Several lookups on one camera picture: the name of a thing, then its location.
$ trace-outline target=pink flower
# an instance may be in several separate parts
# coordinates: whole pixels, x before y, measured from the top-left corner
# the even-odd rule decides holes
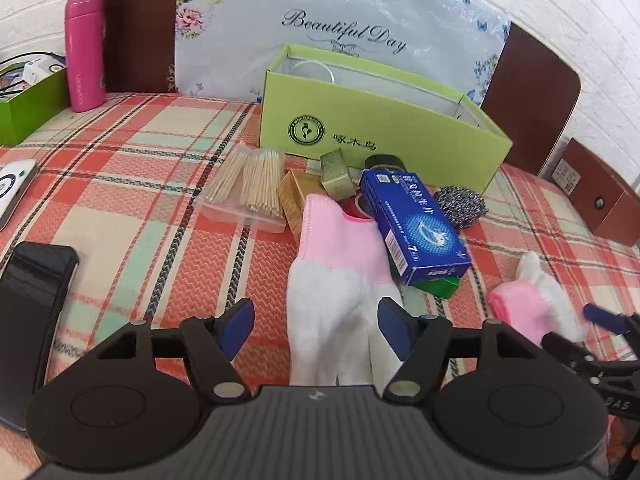
[[[187,38],[194,38],[204,29],[202,12],[184,4],[175,13],[175,31]]]

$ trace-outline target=white device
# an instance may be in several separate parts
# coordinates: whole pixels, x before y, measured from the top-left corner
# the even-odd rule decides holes
[[[30,85],[42,81],[55,72],[60,72],[65,66],[51,56],[39,56],[24,65],[22,79]]]
[[[0,230],[7,225],[18,202],[38,174],[34,158],[15,160],[0,169]]]

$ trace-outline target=floral plastic sheet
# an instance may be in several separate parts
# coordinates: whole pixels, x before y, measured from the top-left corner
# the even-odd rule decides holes
[[[479,0],[177,0],[176,85],[260,102],[268,65],[298,43],[421,74],[480,104],[509,26]]]

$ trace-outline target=white ring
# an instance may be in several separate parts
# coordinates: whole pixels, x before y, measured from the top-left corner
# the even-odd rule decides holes
[[[320,62],[320,61],[315,61],[313,59],[305,59],[302,61],[297,62],[292,68],[291,71],[295,71],[295,69],[297,69],[299,66],[304,65],[304,64],[308,64],[308,63],[312,63],[312,64],[316,64],[316,65],[320,65],[322,68],[324,68],[328,73],[329,76],[331,76],[331,84],[335,83],[335,77],[334,77],[334,73],[331,72],[331,69],[325,65],[324,63]]]

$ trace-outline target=brown headboard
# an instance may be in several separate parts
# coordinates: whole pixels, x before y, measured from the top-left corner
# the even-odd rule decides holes
[[[108,91],[175,91],[175,0],[105,0]],[[506,161],[537,174],[580,93],[580,79],[556,54],[517,25],[482,109],[513,140]]]

